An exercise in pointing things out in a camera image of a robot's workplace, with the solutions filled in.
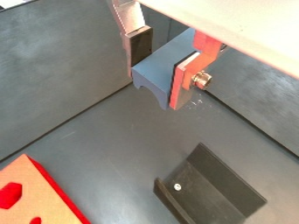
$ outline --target red shape sorter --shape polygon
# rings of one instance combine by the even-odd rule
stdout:
[[[0,223],[89,223],[47,172],[23,154],[0,171]]]

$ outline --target blue object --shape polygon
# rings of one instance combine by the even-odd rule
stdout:
[[[169,107],[173,65],[194,51],[193,33],[189,28],[132,67],[134,87],[153,92],[162,109]]]

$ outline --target white surface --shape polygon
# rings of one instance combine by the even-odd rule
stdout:
[[[137,0],[299,78],[297,0]]]
[[[27,1],[25,1],[25,0],[0,0],[0,5],[5,9],[7,9],[18,4],[23,4],[25,2],[27,2]]]

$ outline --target black plastic holder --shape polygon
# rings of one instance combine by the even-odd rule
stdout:
[[[238,224],[266,203],[200,143],[153,192],[180,223]]]

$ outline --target gray floor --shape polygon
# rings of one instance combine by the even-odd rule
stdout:
[[[173,224],[153,181],[198,142],[266,199],[245,223],[297,224],[297,159],[200,91],[181,110],[162,111],[145,88],[128,86],[22,153],[41,163],[92,223]]]

